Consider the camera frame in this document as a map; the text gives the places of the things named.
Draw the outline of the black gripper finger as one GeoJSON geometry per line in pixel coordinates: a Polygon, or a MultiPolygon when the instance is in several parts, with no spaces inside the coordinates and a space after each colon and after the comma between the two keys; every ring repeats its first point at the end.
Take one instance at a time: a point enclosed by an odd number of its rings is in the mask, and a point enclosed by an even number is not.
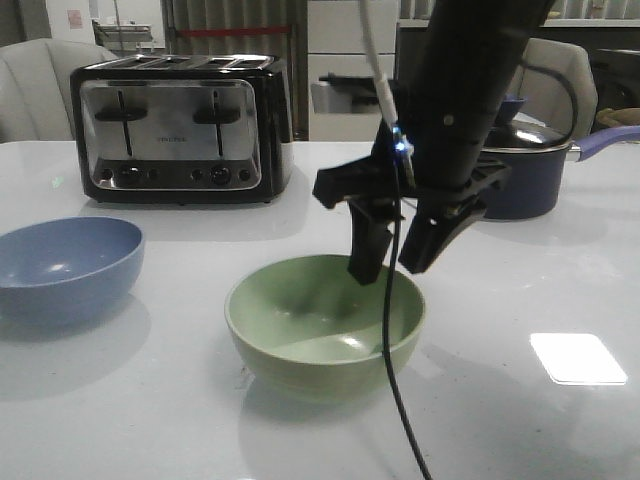
{"type": "Polygon", "coordinates": [[[389,226],[401,214],[391,198],[354,198],[348,206],[352,225],[348,271],[360,285],[369,285],[377,281],[390,247],[389,226]]]}
{"type": "Polygon", "coordinates": [[[461,232],[484,217],[486,209],[478,195],[453,203],[419,199],[400,264],[412,274],[424,273],[461,232]]]}

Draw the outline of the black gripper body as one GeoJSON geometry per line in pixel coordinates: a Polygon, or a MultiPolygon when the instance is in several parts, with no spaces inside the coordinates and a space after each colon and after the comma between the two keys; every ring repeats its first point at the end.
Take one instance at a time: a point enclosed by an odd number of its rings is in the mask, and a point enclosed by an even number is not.
{"type": "Polygon", "coordinates": [[[384,126],[369,156],[320,170],[313,195],[332,209],[343,201],[378,206],[398,191],[433,220],[481,216],[481,193],[503,187],[510,175],[503,162],[481,157],[491,125],[483,119],[403,119],[384,126]]]}

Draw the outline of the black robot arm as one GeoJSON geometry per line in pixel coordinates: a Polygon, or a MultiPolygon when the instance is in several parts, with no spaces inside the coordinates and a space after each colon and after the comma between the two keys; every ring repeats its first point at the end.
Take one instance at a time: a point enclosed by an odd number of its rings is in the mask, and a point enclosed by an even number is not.
{"type": "Polygon", "coordinates": [[[349,273],[377,280],[387,253],[397,197],[417,200],[399,261],[426,271],[448,244],[480,219],[484,189],[505,167],[479,158],[504,94],[549,1],[439,1],[418,50],[413,78],[394,92],[399,127],[413,145],[413,172],[399,160],[391,130],[381,125],[369,156],[317,173],[313,195],[352,218],[349,273]]]}

